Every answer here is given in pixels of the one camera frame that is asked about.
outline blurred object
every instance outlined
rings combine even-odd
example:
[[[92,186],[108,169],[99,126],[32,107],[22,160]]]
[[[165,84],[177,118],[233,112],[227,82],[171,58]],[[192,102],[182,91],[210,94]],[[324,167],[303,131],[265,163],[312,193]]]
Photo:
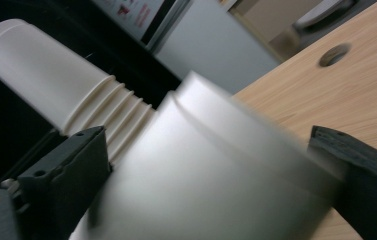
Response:
[[[308,239],[344,171],[318,158],[192,73],[107,182],[86,239]]]

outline white paper cup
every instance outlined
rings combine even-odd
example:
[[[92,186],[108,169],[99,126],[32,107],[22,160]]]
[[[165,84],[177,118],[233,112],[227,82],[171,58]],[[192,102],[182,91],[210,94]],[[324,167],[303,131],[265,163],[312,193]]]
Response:
[[[208,134],[169,95],[106,184],[87,239],[307,239],[331,202]]]

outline gray wall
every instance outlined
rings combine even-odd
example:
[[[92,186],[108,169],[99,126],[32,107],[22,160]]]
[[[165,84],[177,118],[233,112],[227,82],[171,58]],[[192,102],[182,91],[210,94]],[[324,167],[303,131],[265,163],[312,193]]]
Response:
[[[191,0],[163,42],[155,56],[179,78],[192,70],[232,94],[279,64],[216,0]]]

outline stack of paper cups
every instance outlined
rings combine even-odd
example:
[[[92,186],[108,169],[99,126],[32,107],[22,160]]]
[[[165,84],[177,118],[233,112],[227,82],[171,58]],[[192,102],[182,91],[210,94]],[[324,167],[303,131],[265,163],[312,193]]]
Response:
[[[64,135],[104,125],[110,160],[154,113],[114,76],[19,19],[0,23],[0,79]]]

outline wooden desk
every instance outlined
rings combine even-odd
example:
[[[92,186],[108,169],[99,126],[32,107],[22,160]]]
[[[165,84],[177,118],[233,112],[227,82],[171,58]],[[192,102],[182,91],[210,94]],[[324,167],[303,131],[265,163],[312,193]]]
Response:
[[[338,44],[350,51],[320,67]],[[344,131],[377,148],[377,3],[235,95],[304,143],[312,125]],[[332,211],[313,239],[361,239]]]

